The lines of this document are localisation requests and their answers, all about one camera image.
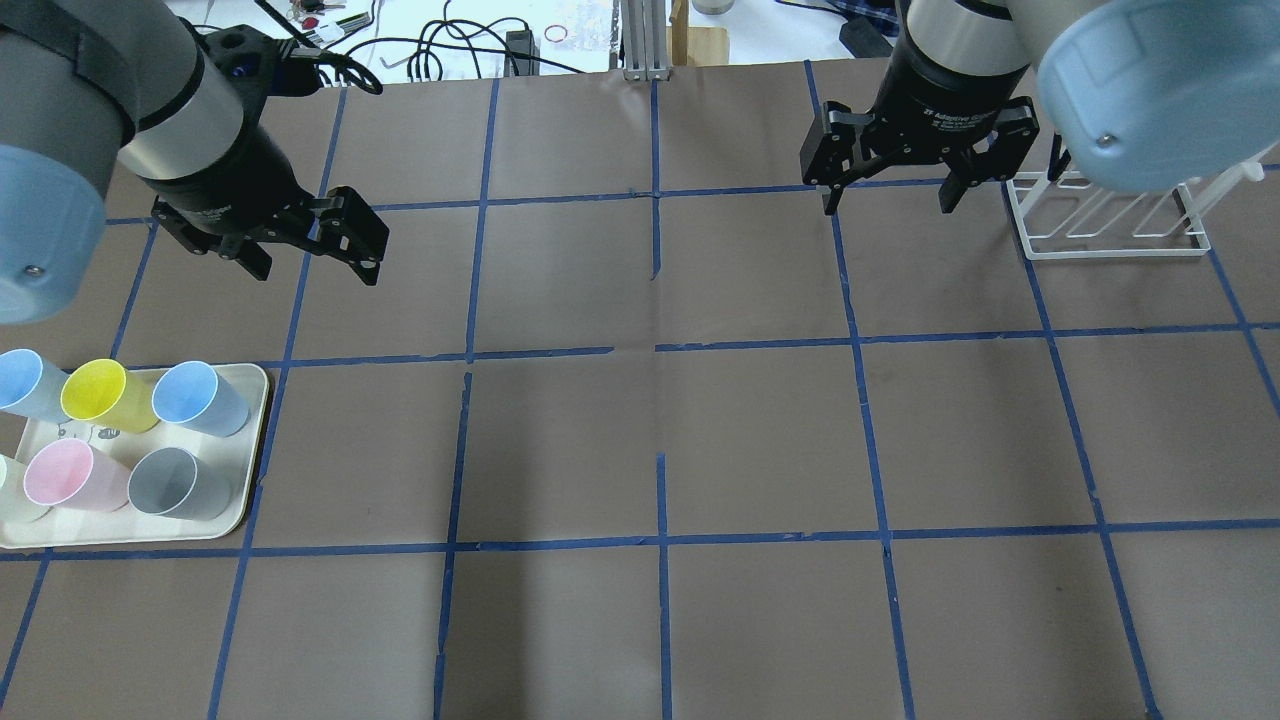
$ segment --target blue tape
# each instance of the blue tape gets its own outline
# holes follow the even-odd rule
[[[655,352],[699,352],[704,350],[762,350],[769,347],[831,347],[851,345],[847,337],[814,337],[799,340],[744,340],[727,342],[681,342],[655,345]]]
[[[765,192],[812,192],[808,184],[763,184],[755,187],[713,187],[691,190],[664,190],[662,197],[707,197],[713,195],[760,195]]]
[[[653,172],[653,263],[649,279],[662,272],[662,209],[658,202],[662,196],[660,143],[658,135],[658,81],[649,81],[649,165]]]
[[[333,173],[333,158],[338,152],[338,136],[342,132],[342,117],[347,111],[347,88],[343,87],[338,94],[338,109],[334,111],[333,117],[333,132],[329,133],[329,150],[325,152],[324,159],[324,172],[320,173],[320,192],[324,195],[329,192],[329,177]]]
[[[1238,325],[1155,325],[1149,328],[1085,328],[1074,331],[1053,331],[1055,337],[1112,337],[1134,334],[1178,334],[1178,333],[1222,333],[1236,332]]]
[[[672,720],[671,548],[667,544],[667,454],[659,452],[658,475],[658,632],[662,656],[662,720]]]
[[[371,355],[366,357],[312,357],[292,360],[291,368],[335,368],[344,365],[404,365],[412,363],[453,363],[466,360],[462,352],[443,352],[440,355]]]
[[[497,86],[498,82],[494,81],[494,87]],[[436,630],[435,678],[433,679],[435,703],[433,706],[431,716],[435,720],[439,720],[440,708],[444,703],[444,646],[445,641],[449,638],[449,618],[453,612],[453,574],[457,562],[458,519],[462,512],[462,475],[466,469],[467,459],[467,430],[471,427],[471,383],[472,374],[467,372],[462,375],[462,404],[461,410],[458,411],[458,442],[453,455],[453,491],[449,495],[449,551],[444,556],[444,578],[440,583],[440,625]]]
[[[548,550],[595,550],[605,547],[636,547],[658,544],[654,536],[620,536],[605,538],[548,539],[548,541],[483,541],[460,542],[458,552],[543,552]]]
[[[239,561],[236,564],[236,579],[232,583],[232,598],[227,606],[227,623],[223,625],[223,641],[218,647],[218,665],[214,669],[214,687],[209,693],[209,720],[216,720],[218,707],[223,701],[223,682],[227,679],[227,661],[232,653],[232,637],[236,633],[236,620],[239,616],[241,594],[244,591],[244,574],[248,571],[250,548],[253,546],[253,530],[257,527],[257,512],[262,503],[262,487],[253,493],[253,505],[244,521],[244,541],[241,543]]]
[[[614,200],[635,200],[648,197],[648,192],[604,192],[599,195],[549,195],[545,197],[503,197],[489,201],[489,205],[557,205],[562,202],[611,202]]]
[[[49,571],[49,561],[54,548],[46,547],[40,557],[40,566],[36,569],[36,579],[31,583],[31,593],[27,596],[27,609],[22,611],[22,621],[18,624],[18,634],[13,638],[13,647],[9,650],[9,662],[4,667],[4,679],[0,679],[0,707],[4,707],[9,697],[9,685],[13,683],[13,674],[18,669],[18,656],[22,655],[22,646],[27,642],[27,630],[31,629],[31,619],[36,614],[36,601],[40,600],[40,589],[45,585],[45,574]]]
[[[1014,525],[1007,528],[920,528],[893,530],[893,539],[1020,538],[1036,536],[1084,536],[1097,525]]]
[[[115,340],[111,342],[111,354],[109,357],[115,360],[120,355],[120,345],[124,343],[124,331],[129,325],[129,318],[133,316],[133,304],[138,300],[138,291],[142,290],[142,275],[147,272],[147,261],[151,259],[151,249],[156,243],[156,232],[160,225],[156,223],[147,223],[151,228],[147,231],[147,243],[142,247],[142,258],[138,260],[138,272],[133,274],[133,286],[129,288],[129,299],[124,301],[124,313],[120,315],[120,325],[115,329]]]
[[[206,557],[239,557],[234,547],[200,547],[180,550],[63,550],[54,551],[51,560],[197,560]]]
[[[480,264],[484,260],[484,223],[489,213],[489,170],[493,165],[493,131],[498,119],[498,81],[489,91],[489,119],[484,133],[484,165],[480,169],[480,204],[476,211],[476,245],[471,258],[471,293],[467,300],[467,364],[475,361],[476,310],[480,305]]]
[[[579,357],[582,355],[608,355],[613,347],[556,347],[549,350],[492,350],[476,352],[476,360],[522,360],[529,357]]]
[[[440,200],[435,202],[392,202],[388,205],[370,205],[376,213],[396,213],[399,210],[440,210],[445,208],[479,208],[479,200]]]
[[[329,133],[329,150],[325,155],[324,173],[320,177],[320,195],[328,192],[329,176],[333,170],[333,158],[338,150],[338,136],[342,132],[342,117],[347,106],[347,90],[338,95],[338,108],[334,111],[333,131]],[[298,286],[293,293],[293,311],[289,316],[289,332],[284,342],[283,366],[280,379],[276,383],[275,397],[271,404],[271,416],[268,419],[266,433],[262,439],[262,454],[259,466],[259,483],[253,492],[253,502],[250,506],[248,519],[244,520],[244,539],[241,542],[238,561],[236,564],[236,580],[232,584],[232,598],[227,607],[227,624],[223,626],[223,642],[218,650],[218,665],[214,671],[214,687],[209,693],[209,720],[218,717],[218,707],[223,697],[223,682],[227,678],[227,661],[230,657],[232,638],[236,633],[236,620],[239,616],[241,593],[244,591],[244,575],[248,571],[250,550],[253,547],[253,534],[257,529],[257,518],[262,507],[264,478],[271,462],[271,452],[275,448],[275,434],[280,421],[280,413],[284,406],[284,391],[289,382],[289,363],[293,359],[293,343],[298,334],[298,318],[302,314],[302,302],[307,291],[307,270],[311,266],[311,255],[302,259],[302,269],[298,272]]]
[[[979,340],[1025,340],[1044,337],[1042,331],[1002,331],[984,333],[920,333],[882,334],[859,338],[860,345],[891,345],[906,342],[966,342]]]
[[[1271,530],[1280,529],[1280,518],[1243,520],[1162,520],[1155,523],[1108,523],[1111,533],[1169,533],[1197,530]]]
[[[1012,213],[1012,204],[1009,199],[1007,186],[1001,186],[1005,199],[1005,209]],[[1120,609],[1120,623],[1124,625],[1125,639],[1129,643],[1129,655],[1133,659],[1134,670],[1138,674],[1138,687],[1142,691],[1142,700],[1147,707],[1147,714],[1160,720],[1162,716],[1156,706],[1156,696],[1151,688],[1151,679],[1147,675],[1147,661],[1138,643],[1138,632],[1133,623],[1133,612],[1129,609],[1129,597],[1124,588],[1124,579],[1120,577],[1120,565],[1116,561],[1115,547],[1111,543],[1111,534],[1107,532],[1106,512],[1102,510],[1102,500],[1098,497],[1098,486],[1093,477],[1093,465],[1089,461],[1088,450],[1084,446],[1084,433],[1080,429],[1080,419],[1075,413],[1075,401],[1071,397],[1071,387],[1066,380],[1066,369],[1062,365],[1062,355],[1057,347],[1053,325],[1050,322],[1048,309],[1044,305],[1044,293],[1041,291],[1039,279],[1036,275],[1036,266],[1029,259],[1023,258],[1023,270],[1027,273],[1027,282],[1030,284],[1032,297],[1036,301],[1036,313],[1039,315],[1041,327],[1044,329],[1044,341],[1048,346],[1050,360],[1053,364],[1053,374],[1057,378],[1059,392],[1062,396],[1062,405],[1066,409],[1068,424],[1071,428],[1071,439],[1075,443],[1075,454],[1080,462],[1080,471],[1084,475],[1084,486],[1089,493],[1089,503],[1093,506],[1093,519],[1097,524],[1098,538],[1102,541],[1102,553],[1106,557],[1107,573],[1111,575],[1111,587],[1115,591],[1116,603]]]
[[[1249,354],[1253,355],[1253,364],[1258,366],[1258,374],[1262,375],[1262,386],[1267,391],[1267,397],[1271,398],[1271,407],[1275,409],[1276,415],[1280,415],[1280,393],[1276,392],[1275,379],[1271,377],[1271,370],[1267,369],[1267,363],[1262,357],[1262,350],[1258,348],[1257,338],[1253,337],[1249,320],[1244,316],[1244,307],[1235,296],[1235,290],[1231,288],[1231,281],[1226,277],[1226,269],[1222,268],[1222,261],[1219,260],[1217,251],[1210,250],[1208,259],[1213,264],[1213,272],[1217,273],[1219,282],[1222,284],[1222,292],[1226,293],[1226,301],[1230,302],[1231,311],[1235,313],[1235,320],[1239,323],[1236,329],[1244,333],[1244,342],[1248,343]]]
[[[820,111],[818,102],[818,83],[813,74],[813,63],[804,63],[805,81],[809,85],[809,101],[813,111]],[[858,402],[863,419],[863,434],[867,442],[867,459],[872,475],[872,495],[876,500],[876,527],[879,534],[884,565],[884,589],[888,596],[890,625],[893,633],[893,653],[897,659],[897,679],[902,689],[902,710],[908,720],[915,720],[915,698],[911,692],[911,673],[906,660],[906,637],[902,632],[902,612],[897,602],[897,571],[893,569],[893,534],[888,524],[888,510],[884,506],[884,487],[881,482],[879,452],[876,448],[876,429],[872,424],[870,400],[867,395],[867,375],[863,365],[861,336],[858,332],[858,319],[854,315],[854,302],[849,288],[849,268],[845,263],[845,240],[840,228],[840,217],[831,217],[831,232],[835,241],[836,266],[840,270],[840,293],[845,302],[845,319],[849,323],[849,337],[854,340],[854,375],[858,383]]]
[[[828,530],[817,533],[696,533],[669,536],[667,544],[771,544],[791,542],[879,541],[879,530]]]

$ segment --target cable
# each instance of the cable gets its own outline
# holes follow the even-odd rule
[[[357,42],[351,50],[347,50],[344,55],[351,56],[351,54],[355,53],[356,50],[360,50],[361,47],[367,47],[375,42],[410,42],[419,46],[425,45],[425,41],[413,37],[371,37],[362,42]],[[475,53],[497,53],[499,55],[508,55],[511,58],[518,58],[521,60],[534,60],[535,63],[541,63],[544,65],[550,65],[553,68],[561,68],[571,73],[586,72],[586,70],[580,70],[572,65],[566,65],[564,63],[557,63],[556,60],[548,60],[545,58],[539,58],[538,55],[530,55],[527,53],[520,53],[517,50],[498,50],[494,47],[466,47],[462,45],[440,45],[440,44],[435,44],[434,46],[442,50],[474,50]]]
[[[328,74],[320,69],[323,67],[333,68],[334,79],[353,85],[370,95],[383,94],[383,83],[378,79],[378,76],[371,73],[365,65],[353,60],[349,55],[330,53],[328,50],[321,50],[320,47],[293,47],[289,50],[285,59],[300,60],[315,65],[316,72],[320,77],[324,77],[326,82],[329,82]]]
[[[430,51],[430,49],[433,46],[435,46],[435,36],[439,35],[442,29],[445,31],[447,35],[451,31],[457,29],[460,35],[454,36],[454,37],[458,37],[460,40],[462,40],[463,42],[467,44],[466,49],[471,51],[471,63],[475,65],[476,78],[483,78],[484,77],[484,72],[480,69],[480,56],[477,55],[476,51],[477,50],[484,50],[484,49],[476,47],[475,44],[471,42],[472,37],[477,37],[481,33],[488,33],[494,40],[497,40],[499,45],[502,45],[502,47],[503,47],[502,53],[503,54],[506,54],[508,58],[511,58],[511,53],[512,53],[511,46],[507,45],[507,41],[502,36],[499,36],[497,32],[494,32],[494,29],[492,27],[493,24],[495,24],[495,23],[490,23],[490,24],[485,26],[485,24],[480,24],[480,23],[474,22],[474,20],[431,20],[431,22],[426,23],[422,27],[422,32],[419,33],[419,40],[420,41],[422,40],[422,37],[426,33],[428,28],[435,26],[435,29],[431,31],[430,37],[428,37],[426,41],[425,41],[426,42],[426,51]],[[477,29],[475,32],[467,35],[466,32],[458,29],[460,26],[461,27],[474,27],[474,28],[477,28]],[[413,54],[415,58],[417,58],[419,55],[421,55],[421,51]],[[443,77],[443,67],[442,67],[440,74]]]
[[[440,18],[443,18],[445,23],[451,22],[449,20],[449,3],[453,3],[453,0],[444,0],[444,6],[440,8]],[[513,22],[517,22],[517,23],[525,26],[525,31],[526,32],[532,32],[532,29],[529,27],[529,22],[526,22],[524,18],[517,18],[515,15],[507,15],[506,18],[498,18],[497,20],[494,20],[494,22],[492,22],[492,23],[489,23],[486,26],[483,26],[483,27],[484,27],[484,29],[489,29],[492,32],[494,26],[497,26],[498,23],[508,22],[508,20],[513,20]],[[458,22],[467,22],[468,23],[471,20],[458,20]],[[484,31],[483,29],[477,29],[476,32],[472,32],[471,35],[466,35],[466,33],[462,33],[461,31],[458,31],[460,35],[453,35],[453,28],[451,28],[447,32],[448,32],[449,37],[452,37],[453,40],[467,40],[467,38],[472,38],[472,37],[480,35]]]
[[[259,9],[261,9],[264,13],[266,13],[268,17],[275,20],[275,24],[283,27],[285,32],[289,33],[289,37],[297,40],[298,45],[302,45],[303,47],[316,47],[315,42],[307,40],[307,36],[302,35],[302,32],[300,32],[298,28],[293,27],[293,23],[291,23],[288,18],[282,15],[279,10],[273,8],[270,3],[268,3],[266,0],[253,0],[253,4],[257,5]]]
[[[841,18],[845,18],[846,20],[849,19],[849,15],[846,15],[845,13],[841,13],[840,10],[837,10],[835,8],[827,8],[827,6],[823,6],[823,5],[805,5],[804,3],[792,3],[791,0],[773,0],[773,1],[777,3],[778,5],[787,5],[788,8],[801,8],[801,9],[805,9],[805,10],[822,10],[824,13],[831,13],[833,15],[840,15]]]

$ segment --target black cable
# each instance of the black cable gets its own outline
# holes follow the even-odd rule
[[[449,3],[452,3],[452,1],[453,0],[444,0],[444,6],[440,8],[440,18],[443,18],[445,23],[449,22]],[[497,26],[498,23],[508,22],[508,20],[513,20],[513,22],[517,22],[517,23],[525,26],[525,31],[526,32],[532,32],[532,29],[529,27],[529,22],[527,20],[525,20],[524,18],[517,18],[515,15],[507,15],[506,18],[498,18],[497,20],[494,20],[494,22],[484,26],[484,29],[477,29],[477,31],[472,32],[471,35],[466,35],[462,31],[458,31],[460,35],[453,35],[453,28],[448,29],[447,32],[448,32],[448,36],[452,37],[453,40],[468,40],[468,38],[476,37],[477,35],[480,35],[485,29],[493,31],[494,26]],[[460,22],[470,22],[470,20],[460,20]]]
[[[346,55],[351,56],[351,54],[355,53],[356,50],[360,50],[361,47],[367,47],[367,46],[370,46],[370,45],[372,45],[375,42],[411,42],[411,44],[419,45],[419,46],[421,46],[424,44],[424,41],[413,38],[413,37],[371,37],[371,38],[365,40],[362,42],[357,42],[351,50],[347,50]],[[435,47],[439,47],[442,50],[472,50],[471,47],[466,47],[466,46],[462,46],[462,45],[440,45],[440,44],[436,44]],[[568,70],[571,73],[584,73],[584,72],[586,72],[586,70],[580,70],[580,69],[577,69],[577,68],[575,68],[572,65],[566,65],[564,63],[557,63],[556,60],[548,60],[545,58],[539,58],[538,55],[530,55],[527,53],[520,53],[518,50],[498,50],[498,49],[494,49],[494,47],[475,47],[474,50],[476,53],[497,53],[499,55],[509,55],[511,58],[518,58],[521,60],[534,60],[535,63],[541,63],[544,65],[550,65],[553,68],[561,68],[561,69]]]
[[[428,23],[426,26],[424,26],[422,29],[425,31],[426,27],[430,27],[433,24],[435,24],[436,27],[435,27],[434,31],[431,31],[431,36],[426,40],[426,49],[428,50],[430,50],[433,46],[435,46],[435,36],[439,35],[442,29],[445,31],[445,33],[448,35],[451,29],[457,29],[460,26],[461,27],[474,27],[474,28],[476,28],[476,31],[474,33],[470,33],[470,35],[467,35],[466,32],[458,29],[458,32],[461,33],[461,40],[467,44],[466,49],[471,51],[471,63],[475,65],[476,78],[483,78],[484,77],[484,72],[481,72],[481,69],[480,69],[480,56],[476,54],[476,50],[483,50],[483,49],[477,49],[475,46],[475,44],[471,42],[472,37],[477,37],[481,33],[489,33],[495,41],[498,41],[498,45],[502,45],[502,47],[503,47],[502,53],[506,54],[507,58],[511,58],[511,53],[512,53],[511,45],[508,45],[507,41],[500,35],[498,35],[497,32],[494,32],[494,29],[492,27],[493,23],[490,23],[489,26],[485,26],[485,24],[477,23],[475,20],[431,20],[430,23]]]
[[[298,45],[302,45],[305,47],[316,46],[316,44],[307,40],[307,36],[302,35],[302,32],[298,31],[298,28],[293,27],[293,23],[291,23],[288,18],[285,18],[284,15],[280,14],[279,10],[273,8],[270,3],[268,3],[266,0],[253,0],[253,4],[257,5],[260,10],[266,13],[273,20],[275,20],[275,24],[283,27],[285,32],[289,33],[289,37],[297,40]]]
[[[824,13],[831,13],[833,15],[840,15],[841,18],[845,18],[846,20],[849,19],[849,15],[846,15],[845,13],[841,13],[840,10],[837,10],[835,8],[827,8],[827,6],[823,6],[823,5],[805,5],[804,3],[792,3],[791,0],[773,0],[773,1],[777,3],[778,5],[787,5],[788,8],[803,8],[805,10],[822,10]]]

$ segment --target blue tape grid line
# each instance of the blue tape grid line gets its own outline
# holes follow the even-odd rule
[[[485,126],[484,138],[484,165],[480,170],[480,205],[476,210],[476,243],[471,261],[471,295],[467,304],[467,350],[466,363],[476,361],[479,355],[475,350],[476,310],[480,302],[480,263],[484,259],[484,227],[485,215],[489,210],[489,174],[493,169],[493,136],[498,124],[498,81],[493,81],[489,91],[489,114]],[[449,498],[449,550],[444,556],[444,578],[440,583],[440,625],[436,634],[435,676],[433,678],[434,703],[431,717],[440,719],[444,707],[444,667],[448,653],[445,646],[449,638],[449,618],[453,611],[453,577],[457,564],[458,546],[458,519],[462,509],[462,475],[466,466],[467,454],[467,428],[471,416],[471,382],[472,374],[467,372],[462,378],[462,409],[458,413],[458,445],[453,459],[453,492]]]
[[[433,680],[435,703],[431,717],[440,719],[444,707],[445,644],[449,639],[449,618],[453,612],[453,578],[458,552],[458,518],[462,510],[462,475],[467,457],[467,428],[471,418],[471,382],[468,372],[462,377],[462,410],[458,413],[458,443],[453,456],[453,491],[449,496],[449,530],[444,546],[444,578],[440,583],[440,625],[435,641],[435,678]]]
[[[1012,213],[1009,200],[1009,190],[1001,186],[1005,208]],[[1089,461],[1088,448],[1084,446],[1084,433],[1080,429],[1080,419],[1075,413],[1075,401],[1071,397],[1071,387],[1066,379],[1066,369],[1062,365],[1062,355],[1057,347],[1057,338],[1053,325],[1050,322],[1048,307],[1044,304],[1044,295],[1041,292],[1039,279],[1036,268],[1029,259],[1023,258],[1023,269],[1027,273],[1027,282],[1030,284],[1032,297],[1036,300],[1036,311],[1039,314],[1041,325],[1044,329],[1050,360],[1053,364],[1053,374],[1057,377],[1059,392],[1062,396],[1062,405],[1066,410],[1068,423],[1071,428],[1071,439],[1075,442],[1075,454],[1080,462],[1080,473],[1084,475],[1084,486],[1089,493],[1089,503],[1093,507],[1093,519],[1097,525],[1098,538],[1102,541],[1102,553],[1106,557],[1107,571],[1111,575],[1111,587],[1115,591],[1116,605],[1120,610],[1120,621],[1124,625],[1125,639],[1129,643],[1129,655],[1133,659],[1134,671],[1138,675],[1138,687],[1142,692],[1147,715],[1152,720],[1161,720],[1160,708],[1156,705],[1156,694],[1151,687],[1151,678],[1147,675],[1147,661],[1142,655],[1142,644],[1138,642],[1138,630],[1133,623],[1133,612],[1129,607],[1129,597],[1124,588],[1124,579],[1120,577],[1120,564],[1116,560],[1115,546],[1111,542],[1111,532],[1107,527],[1106,512],[1102,509],[1102,500],[1098,497],[1098,486],[1093,477],[1093,465]]]
[[[809,100],[814,114],[820,111],[818,85],[813,76],[813,63],[804,63],[805,79],[809,85]],[[840,270],[840,293],[845,302],[845,319],[849,323],[850,347],[854,354],[854,375],[858,383],[858,404],[863,420],[863,434],[867,442],[867,460],[870,465],[872,495],[876,498],[876,528],[879,533],[881,557],[884,565],[884,589],[888,596],[890,626],[893,633],[893,653],[897,659],[897,679],[902,689],[902,710],[906,720],[915,720],[915,697],[911,692],[911,670],[906,659],[906,637],[902,632],[902,611],[897,601],[897,571],[893,568],[893,530],[888,523],[888,510],[884,505],[884,486],[881,480],[879,454],[876,450],[876,427],[872,421],[872,404],[867,393],[867,374],[863,364],[861,337],[858,332],[858,316],[854,314],[852,296],[849,288],[849,268],[845,261],[845,241],[840,228],[840,217],[832,215],[831,233],[836,252],[836,266]]]
[[[662,209],[658,202],[662,200],[662,164],[658,142],[658,81],[649,81],[649,164],[653,169],[653,274],[649,279],[657,278],[662,272]]]
[[[1253,363],[1258,366],[1258,374],[1262,375],[1262,386],[1267,391],[1267,397],[1271,398],[1271,407],[1275,409],[1276,415],[1280,415],[1280,395],[1276,393],[1276,383],[1271,377],[1271,372],[1267,370],[1267,363],[1262,357],[1262,351],[1258,348],[1258,341],[1253,337],[1253,329],[1249,327],[1248,319],[1244,316],[1244,307],[1240,305],[1240,300],[1235,296],[1235,290],[1231,288],[1231,281],[1226,278],[1226,270],[1222,268],[1222,261],[1217,258],[1216,250],[1208,251],[1210,263],[1213,264],[1213,272],[1217,273],[1217,279],[1222,284],[1222,292],[1226,293],[1226,301],[1231,305],[1231,311],[1235,314],[1235,325],[1233,329],[1238,329],[1244,333],[1244,342],[1249,346],[1249,352],[1253,355]]]
[[[467,364],[476,359],[476,311],[480,305],[480,264],[484,260],[484,223],[489,214],[489,170],[493,165],[493,131],[498,118],[498,81],[489,92],[489,124],[484,133],[484,167],[480,170],[480,202],[476,206],[476,245],[471,256],[471,295],[467,300]]]
[[[1110,534],[1142,533],[1193,533],[1217,530],[1280,530],[1280,518],[1222,519],[1222,520],[1156,520],[1144,523],[1107,523]],[[970,528],[900,528],[892,530],[895,541],[959,539],[959,538],[1020,538],[1053,536],[1097,534],[1097,524],[1074,525],[1006,525]],[[545,541],[503,542],[415,542],[383,544],[328,544],[328,546],[275,546],[250,548],[250,557],[338,557],[347,555],[433,555],[448,552],[545,552],[553,550],[593,550],[608,547],[660,547],[712,546],[712,544],[774,544],[808,542],[879,542],[878,529],[818,530],[778,533],[692,533],[680,536],[611,536]],[[201,560],[211,557],[239,557],[238,548],[157,548],[157,550],[55,550],[49,560],[55,562],[95,560]],[[41,562],[45,551],[33,553],[9,552],[0,555],[0,562]]]
[[[13,648],[9,650],[9,662],[4,667],[4,679],[0,680],[0,708],[4,707],[5,698],[9,697],[9,685],[13,683],[13,674],[18,669],[18,656],[22,655],[22,646],[27,641],[27,630],[31,629],[31,618],[36,614],[36,601],[40,600],[40,589],[45,584],[45,573],[49,571],[49,562],[52,560],[54,550],[46,547],[40,555],[40,566],[36,569],[36,580],[31,584],[31,594],[27,596],[27,609],[22,612],[22,623],[18,624],[18,635],[13,639]]]
[[[329,135],[329,149],[325,155],[324,172],[320,177],[320,195],[328,192],[329,176],[333,172],[333,158],[338,149],[338,136],[342,131],[342,117],[347,108],[347,88],[338,95],[338,108],[334,111],[333,131]],[[248,518],[244,520],[244,539],[241,542],[238,560],[236,562],[236,579],[232,584],[232,597],[227,607],[227,623],[223,625],[223,639],[218,650],[218,665],[214,670],[214,684],[209,693],[209,720],[218,717],[218,708],[223,697],[223,682],[227,679],[227,662],[230,657],[232,639],[236,633],[236,620],[239,616],[241,594],[244,589],[244,575],[248,571],[251,557],[250,548],[253,547],[253,534],[257,529],[257,518],[262,507],[264,479],[271,462],[271,451],[275,448],[276,429],[284,406],[284,393],[289,382],[289,363],[293,359],[293,346],[298,336],[298,319],[302,316],[302,302],[307,292],[307,274],[311,268],[311,255],[302,258],[302,268],[298,270],[297,291],[293,295],[293,311],[289,315],[289,332],[284,341],[284,356],[280,379],[275,387],[275,396],[271,404],[271,415],[268,420],[266,433],[262,439],[262,455],[259,468],[257,488],[253,492],[253,502],[250,506]]]
[[[115,340],[111,342],[110,359],[115,360],[120,355],[120,345],[124,342],[124,328],[129,324],[129,318],[133,315],[133,304],[138,300],[138,291],[142,290],[142,274],[147,270],[147,263],[151,260],[151,249],[156,243],[156,232],[160,225],[148,222],[146,223],[150,229],[147,231],[147,243],[142,247],[142,258],[138,260],[138,272],[133,275],[133,286],[129,288],[129,299],[124,301],[124,314],[120,315],[120,325],[115,331]]]
[[[662,720],[672,720],[671,548],[667,530],[667,454],[658,454],[658,632],[662,656]]]

